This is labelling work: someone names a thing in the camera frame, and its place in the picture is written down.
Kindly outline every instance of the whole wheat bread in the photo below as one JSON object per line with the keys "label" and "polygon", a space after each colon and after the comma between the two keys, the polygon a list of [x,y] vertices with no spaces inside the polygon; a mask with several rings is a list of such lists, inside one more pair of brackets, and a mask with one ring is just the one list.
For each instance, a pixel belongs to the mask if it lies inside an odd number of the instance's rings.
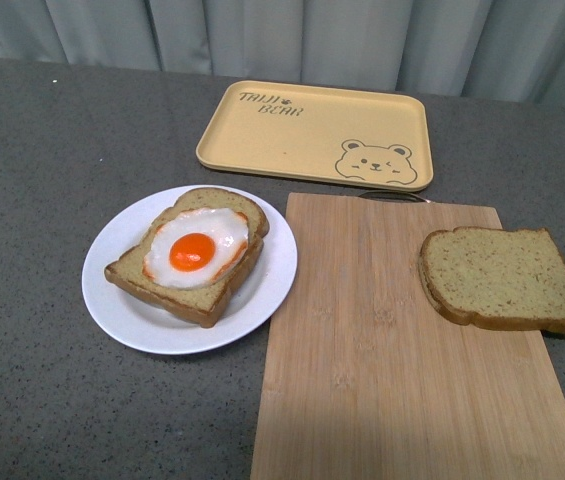
{"label": "whole wheat bread", "polygon": [[[157,229],[173,220],[179,213],[202,208],[231,208],[246,215],[249,245],[236,267],[218,282],[191,290],[158,285],[142,274],[144,256],[151,249]],[[177,317],[213,327],[220,319],[233,293],[244,283],[258,261],[269,231],[269,222],[260,206],[253,200],[221,188],[196,188],[180,196],[175,204],[164,210],[150,225],[139,244],[123,253],[104,269],[106,279],[136,298],[156,304]]]}
{"label": "whole wheat bread", "polygon": [[565,261],[546,229],[435,231],[418,268],[427,298],[454,323],[565,334]]}

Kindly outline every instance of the gray countertop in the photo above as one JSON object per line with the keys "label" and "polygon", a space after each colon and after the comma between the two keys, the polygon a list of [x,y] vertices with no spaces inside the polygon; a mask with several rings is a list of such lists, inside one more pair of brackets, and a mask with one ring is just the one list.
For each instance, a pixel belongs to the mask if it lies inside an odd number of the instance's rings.
{"label": "gray countertop", "polygon": [[[359,189],[212,171],[195,147],[236,79],[0,60],[0,478],[248,478],[268,322],[159,356],[106,335],[81,271],[100,230],[172,187]],[[435,178],[423,192],[548,227],[565,256],[565,108],[415,95]],[[565,395],[565,338],[545,335]]]}

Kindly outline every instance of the egg yolk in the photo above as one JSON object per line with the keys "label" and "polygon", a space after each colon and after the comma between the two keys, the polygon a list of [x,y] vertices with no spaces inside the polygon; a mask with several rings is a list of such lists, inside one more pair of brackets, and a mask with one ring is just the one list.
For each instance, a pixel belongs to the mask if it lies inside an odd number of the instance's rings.
{"label": "egg yolk", "polygon": [[203,233],[189,233],[175,241],[169,252],[171,266],[181,272],[204,267],[215,255],[215,242]]}

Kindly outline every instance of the fried egg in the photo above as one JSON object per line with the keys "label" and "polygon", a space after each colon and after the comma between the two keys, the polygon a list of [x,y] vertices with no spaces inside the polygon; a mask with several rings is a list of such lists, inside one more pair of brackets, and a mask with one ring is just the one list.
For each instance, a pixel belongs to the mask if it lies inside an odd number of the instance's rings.
{"label": "fried egg", "polygon": [[164,287],[211,285],[240,261],[248,239],[246,216],[230,208],[182,212],[155,233],[143,273]]}

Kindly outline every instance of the bear illustration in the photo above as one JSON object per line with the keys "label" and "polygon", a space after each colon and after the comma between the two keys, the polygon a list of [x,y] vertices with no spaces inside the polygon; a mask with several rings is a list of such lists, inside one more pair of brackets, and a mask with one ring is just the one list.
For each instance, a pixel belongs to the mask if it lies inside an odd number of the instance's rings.
{"label": "bear illustration", "polygon": [[342,143],[344,154],[335,163],[337,172],[346,178],[359,178],[372,183],[408,185],[418,178],[411,166],[411,150],[404,145],[378,147],[359,140]]}

